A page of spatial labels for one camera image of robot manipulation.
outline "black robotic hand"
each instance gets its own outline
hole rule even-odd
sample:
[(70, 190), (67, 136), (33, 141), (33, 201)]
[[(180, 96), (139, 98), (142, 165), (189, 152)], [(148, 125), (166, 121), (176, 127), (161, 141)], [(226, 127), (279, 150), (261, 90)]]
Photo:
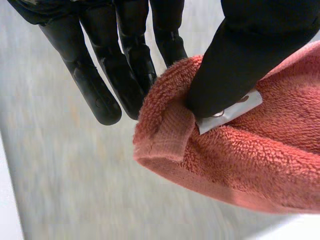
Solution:
[[(122, 111), (98, 74), (87, 50), (80, 23), (118, 100), (129, 117), (137, 119), (143, 99), (156, 80), (146, 45), (149, 0), (8, 0), (42, 32), (60, 53), (96, 119), (118, 122)], [(178, 29), (184, 0), (150, 0), (155, 40), (165, 64), (186, 58)], [(124, 54), (118, 44), (118, 32)]]
[[(41, 24), (98, 121), (114, 124), (121, 110), (93, 65), (80, 20), (123, 108), (137, 118), (156, 78), (144, 38), (148, 0), (8, 1), (27, 21)], [(184, 0), (150, 3), (156, 43), (170, 66), (186, 57), (178, 34)], [(186, 99), (187, 106), (200, 118), (236, 103), (320, 29), (320, 0), (221, 0), (221, 4), (225, 19)], [(117, 24), (125, 56), (118, 45)]]

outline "gray carpet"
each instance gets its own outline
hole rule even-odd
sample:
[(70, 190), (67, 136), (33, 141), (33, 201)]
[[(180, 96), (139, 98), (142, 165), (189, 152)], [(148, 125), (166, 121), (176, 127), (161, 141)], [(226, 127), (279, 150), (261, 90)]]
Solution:
[[(205, 52), (222, 19), (220, 1), (186, 1), (189, 56)], [(150, 16), (146, 40), (160, 74)], [(39, 28), (0, 2), (0, 129), (27, 240), (242, 240), (287, 218), (143, 169), (132, 158), (135, 124), (125, 114), (115, 126), (97, 123)]]

